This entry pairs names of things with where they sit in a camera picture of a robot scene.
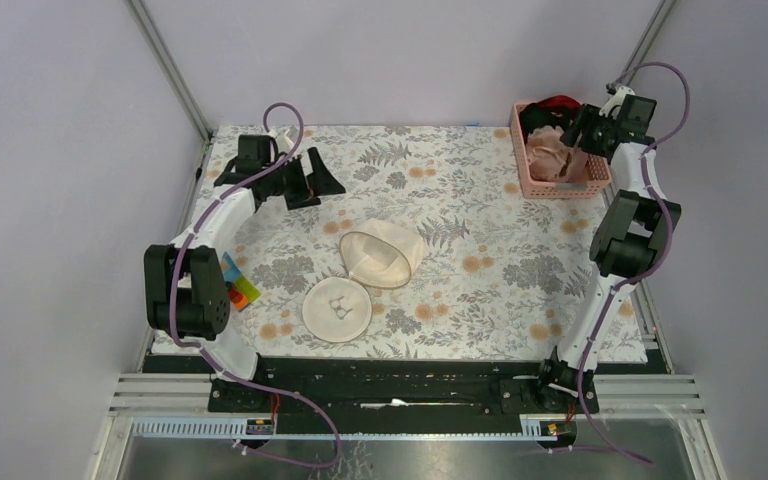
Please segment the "peach satin lace bra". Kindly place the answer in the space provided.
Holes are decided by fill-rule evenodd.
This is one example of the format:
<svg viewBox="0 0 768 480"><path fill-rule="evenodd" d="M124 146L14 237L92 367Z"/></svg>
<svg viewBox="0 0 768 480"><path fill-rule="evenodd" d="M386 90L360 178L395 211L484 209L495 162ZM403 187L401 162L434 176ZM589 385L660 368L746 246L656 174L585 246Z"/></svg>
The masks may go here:
<svg viewBox="0 0 768 480"><path fill-rule="evenodd" d="M560 127L543 126L526 138L525 153L529 175L543 182L584 183L588 155L561 141Z"/></svg>

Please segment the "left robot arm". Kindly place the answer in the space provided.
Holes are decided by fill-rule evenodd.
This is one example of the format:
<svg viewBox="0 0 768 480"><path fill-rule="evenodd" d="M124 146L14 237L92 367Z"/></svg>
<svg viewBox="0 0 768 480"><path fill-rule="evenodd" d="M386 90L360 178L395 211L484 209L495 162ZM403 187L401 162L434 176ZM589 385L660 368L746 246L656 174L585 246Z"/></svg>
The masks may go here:
<svg viewBox="0 0 768 480"><path fill-rule="evenodd" d="M271 387L255 374L256 349L227 329L233 311L253 300L236 284L242 274L230 257L235 235L272 197L295 210L344 191L317 148L302 150L274 131L242 134L202 214L174 240L144 253L148 325L196 349L219 377L235 381L232 398L245 410L264 407Z"/></svg>

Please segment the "white mesh laundry bag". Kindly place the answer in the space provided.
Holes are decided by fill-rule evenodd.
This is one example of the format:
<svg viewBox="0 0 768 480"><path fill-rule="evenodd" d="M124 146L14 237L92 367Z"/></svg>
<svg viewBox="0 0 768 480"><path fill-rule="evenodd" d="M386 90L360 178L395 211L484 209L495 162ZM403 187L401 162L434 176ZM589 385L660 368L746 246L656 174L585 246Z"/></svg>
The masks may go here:
<svg viewBox="0 0 768 480"><path fill-rule="evenodd" d="M373 316L368 290L406 286L425 250L418 232L384 220L369 219L348 231L338 242L346 276L325 278L310 289L302 304L305 326L329 343L361 336Z"/></svg>

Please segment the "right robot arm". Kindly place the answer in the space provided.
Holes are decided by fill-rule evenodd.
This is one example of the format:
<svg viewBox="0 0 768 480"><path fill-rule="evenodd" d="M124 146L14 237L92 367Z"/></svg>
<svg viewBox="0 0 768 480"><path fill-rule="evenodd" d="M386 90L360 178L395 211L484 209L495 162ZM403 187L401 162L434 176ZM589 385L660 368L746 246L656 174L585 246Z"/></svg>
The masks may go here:
<svg viewBox="0 0 768 480"><path fill-rule="evenodd" d="M616 92L602 107L584 105L564 129L561 142L608 160L620 188L594 234L589 258L593 275L572 328L542 362L532 392L551 413L586 409L610 320L635 286L663 262L681 216L655 174L656 141L647 133L653 99Z"/></svg>

